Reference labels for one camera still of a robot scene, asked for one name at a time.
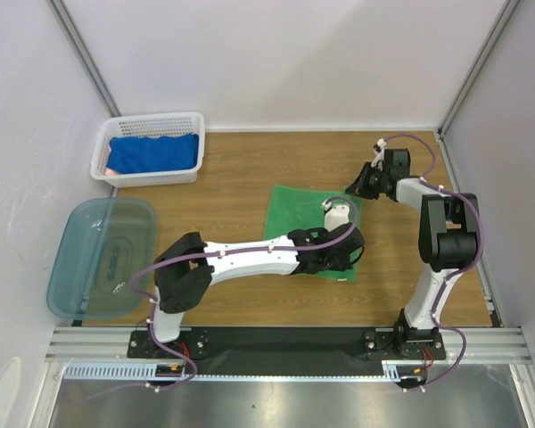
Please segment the green towel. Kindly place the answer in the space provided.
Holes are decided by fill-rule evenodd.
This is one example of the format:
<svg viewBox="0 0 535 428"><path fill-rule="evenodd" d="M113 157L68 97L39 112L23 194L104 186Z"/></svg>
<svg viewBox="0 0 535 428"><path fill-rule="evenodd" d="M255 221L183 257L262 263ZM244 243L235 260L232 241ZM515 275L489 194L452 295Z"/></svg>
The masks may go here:
<svg viewBox="0 0 535 428"><path fill-rule="evenodd" d="M329 197L344 195L343 191L314 191L274 185L270 194L264 223L263 240L286 235L295 229L324 225L322 203Z"/></svg>

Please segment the white perforated plastic basket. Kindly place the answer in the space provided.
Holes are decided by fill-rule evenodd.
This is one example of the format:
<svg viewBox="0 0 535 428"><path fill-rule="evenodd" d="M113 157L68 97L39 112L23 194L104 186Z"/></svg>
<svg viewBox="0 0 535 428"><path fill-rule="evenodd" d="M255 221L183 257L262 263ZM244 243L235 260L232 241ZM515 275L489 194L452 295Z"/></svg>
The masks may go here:
<svg viewBox="0 0 535 428"><path fill-rule="evenodd" d="M179 137L194 134L199 137L196 163L190 169L165 172L144 172L138 174L108 174L107 162L110 156L110 141L114 137ZM205 153L206 127L199 112L170 112L157 114L116 117L106 120L98 133L92 160L90 176L116 188L149 185L188 184L197 180Z"/></svg>

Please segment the blue towel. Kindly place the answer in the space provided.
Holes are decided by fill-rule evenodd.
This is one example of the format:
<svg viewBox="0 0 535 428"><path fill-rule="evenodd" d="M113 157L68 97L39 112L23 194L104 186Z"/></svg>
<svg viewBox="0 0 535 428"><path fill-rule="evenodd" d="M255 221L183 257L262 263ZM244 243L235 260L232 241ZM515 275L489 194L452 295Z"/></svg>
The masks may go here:
<svg viewBox="0 0 535 428"><path fill-rule="evenodd" d="M192 169L198 161L199 142L196 134L114 137L106 168L118 174Z"/></svg>

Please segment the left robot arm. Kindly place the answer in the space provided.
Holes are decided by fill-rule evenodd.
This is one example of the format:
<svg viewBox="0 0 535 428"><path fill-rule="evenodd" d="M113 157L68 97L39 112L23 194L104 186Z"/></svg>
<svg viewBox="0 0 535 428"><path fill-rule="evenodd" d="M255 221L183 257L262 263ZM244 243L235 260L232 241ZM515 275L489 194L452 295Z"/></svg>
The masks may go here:
<svg viewBox="0 0 535 428"><path fill-rule="evenodd" d="M362 233L350 222L332 231L295 229L254 243L206 243L196 232L183 235L154 261L157 307L147 346L160 357L173 354L185 312L212 285L247 276L345 272L364 249Z"/></svg>

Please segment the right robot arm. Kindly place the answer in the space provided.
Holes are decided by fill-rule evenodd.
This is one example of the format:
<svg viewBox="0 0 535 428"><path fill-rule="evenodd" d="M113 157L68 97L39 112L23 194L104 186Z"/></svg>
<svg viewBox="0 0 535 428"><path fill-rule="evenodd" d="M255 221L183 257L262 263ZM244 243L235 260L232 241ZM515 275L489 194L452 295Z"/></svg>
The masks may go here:
<svg viewBox="0 0 535 428"><path fill-rule="evenodd" d="M444 358L440 315L457 280L475 267L482 255L477 197L452 193L424 177L410 175L407 149L374 146L347 194L375 200L384 194L419 214L418 252L424 270L415 291L390 332L365 334L367 357L417 360Z"/></svg>

